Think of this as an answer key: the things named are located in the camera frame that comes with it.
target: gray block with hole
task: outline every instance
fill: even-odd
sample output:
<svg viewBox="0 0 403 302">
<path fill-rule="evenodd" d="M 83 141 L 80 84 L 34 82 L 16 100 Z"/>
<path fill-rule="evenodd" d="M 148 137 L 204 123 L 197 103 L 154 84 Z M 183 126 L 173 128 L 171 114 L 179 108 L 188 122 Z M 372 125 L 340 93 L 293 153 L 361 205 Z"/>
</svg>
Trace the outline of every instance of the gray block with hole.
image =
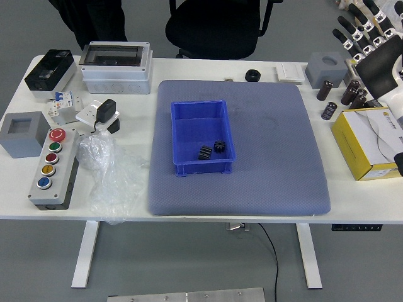
<svg viewBox="0 0 403 302">
<path fill-rule="evenodd" d="M 0 145 L 14 159 L 39 156 L 50 126 L 41 111 L 7 113 Z"/>
<path fill-rule="evenodd" d="M 312 89 L 320 89 L 324 81 L 332 82 L 333 87 L 337 88 L 347 70 L 344 59 L 338 52 L 314 52 L 305 73 Z"/>
</svg>

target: gray floor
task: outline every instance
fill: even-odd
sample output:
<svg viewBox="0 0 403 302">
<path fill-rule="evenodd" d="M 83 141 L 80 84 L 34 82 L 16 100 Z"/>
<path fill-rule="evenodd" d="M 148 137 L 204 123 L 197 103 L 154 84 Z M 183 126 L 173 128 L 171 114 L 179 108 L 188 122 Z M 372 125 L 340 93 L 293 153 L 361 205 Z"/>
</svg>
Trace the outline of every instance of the gray floor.
<svg viewBox="0 0 403 302">
<path fill-rule="evenodd" d="M 50 48 L 81 51 L 47 1 L 0 4 L 2 114 L 34 56 Z M 164 36 L 167 0 L 123 0 L 123 8 L 129 40 L 150 42 L 155 57 L 176 55 Z M 304 62 L 318 51 L 347 56 L 331 34 L 340 13 L 346 14 L 333 0 L 285 0 L 248 60 Z M 106 301 L 108 295 L 253 287 L 274 301 L 275 261 L 258 225 L 226 232 L 223 223 L 102 223 L 88 288 L 71 289 L 84 224 L 0 220 L 0 301 Z M 295 226 L 265 227 L 278 254 L 279 302 L 402 300 L 401 226 L 349 233 L 312 225 L 321 290 L 306 288 Z"/>
</svg>

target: blue plastic bin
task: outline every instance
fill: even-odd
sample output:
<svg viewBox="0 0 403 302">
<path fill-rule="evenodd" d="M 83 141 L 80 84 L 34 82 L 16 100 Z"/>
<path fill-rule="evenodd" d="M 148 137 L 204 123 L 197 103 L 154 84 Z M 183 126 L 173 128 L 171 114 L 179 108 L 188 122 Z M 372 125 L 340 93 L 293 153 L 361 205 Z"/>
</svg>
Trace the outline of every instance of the blue plastic bin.
<svg viewBox="0 0 403 302">
<path fill-rule="evenodd" d="M 176 176 L 232 172 L 236 155 L 225 101 L 172 102 L 171 116 Z M 217 140 L 225 142 L 225 152 L 214 152 Z M 197 159 L 203 145 L 213 148 L 209 160 Z"/>
</svg>

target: white table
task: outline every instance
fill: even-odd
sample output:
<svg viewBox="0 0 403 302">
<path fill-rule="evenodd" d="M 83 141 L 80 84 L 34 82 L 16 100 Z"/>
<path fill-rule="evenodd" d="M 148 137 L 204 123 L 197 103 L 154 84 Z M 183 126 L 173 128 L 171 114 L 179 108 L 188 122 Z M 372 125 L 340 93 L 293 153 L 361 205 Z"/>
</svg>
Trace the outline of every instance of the white table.
<svg viewBox="0 0 403 302">
<path fill-rule="evenodd" d="M 27 73 L 39 62 L 42 56 L 35 57 Z M 107 95 L 90 94 L 82 81 L 80 68 L 74 74 L 64 91 L 73 91 L 80 96 L 84 106 L 94 99 L 112 98 L 120 116 L 120 130 L 113 134 L 116 143 L 129 152 L 150 159 L 152 137 L 157 103 L 157 90 L 161 81 L 167 79 L 196 79 L 224 81 L 245 81 L 244 76 L 249 69 L 257 69 L 261 73 L 261 82 L 278 82 L 275 62 L 224 61 L 224 60 L 180 60 L 153 59 L 151 93 L 147 95 Z M 313 269 L 312 288 L 321 288 L 319 271 L 314 253 L 309 223 L 403 223 L 403 179 L 381 179 L 376 181 L 356 182 L 346 165 L 341 152 L 331 133 L 331 125 L 337 115 L 344 109 L 339 105 L 330 121 L 324 121 L 321 113 L 328 101 L 339 103 L 346 88 L 332 89 L 326 101 L 316 99 L 317 90 L 312 90 L 306 80 L 298 85 L 310 118 L 314 135 L 321 153 L 326 173 L 331 200 L 331 211 L 317 216 L 152 216 L 147 209 L 147 190 L 136 203 L 134 214 L 125 217 L 127 221 L 224 221 L 244 223 L 296 223 L 298 235 L 302 240 L 301 248 L 307 272 Z M 22 80 L 13 96 L 6 113 L 42 111 L 49 125 L 57 126 L 46 114 L 47 99 L 35 99 Z M 88 130 L 83 123 L 72 123 L 67 127 L 79 132 Z M 74 186 L 70 207 L 65 211 L 40 211 L 27 198 L 32 182 L 32 175 L 38 165 L 38 157 L 12 159 L 0 148 L 2 173 L 0 174 L 0 218 L 26 220 L 86 220 L 88 221 L 82 242 L 82 249 L 77 262 L 73 287 L 85 287 L 91 263 L 92 251 L 98 229 L 98 221 L 102 217 L 95 215 L 89 206 L 88 196 L 93 185 L 89 171 L 79 168 Z"/>
</svg>

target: green button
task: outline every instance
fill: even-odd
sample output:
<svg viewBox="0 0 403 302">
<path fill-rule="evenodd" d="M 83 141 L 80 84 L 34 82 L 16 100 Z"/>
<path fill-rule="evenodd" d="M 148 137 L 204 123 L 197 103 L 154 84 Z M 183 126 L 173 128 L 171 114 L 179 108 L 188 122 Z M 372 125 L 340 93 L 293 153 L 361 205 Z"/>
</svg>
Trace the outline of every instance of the green button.
<svg viewBox="0 0 403 302">
<path fill-rule="evenodd" d="M 51 152 L 57 153 L 57 152 L 60 152 L 61 150 L 62 150 L 62 145 L 58 142 L 54 142 L 49 145 L 49 151 L 51 151 Z"/>
</svg>

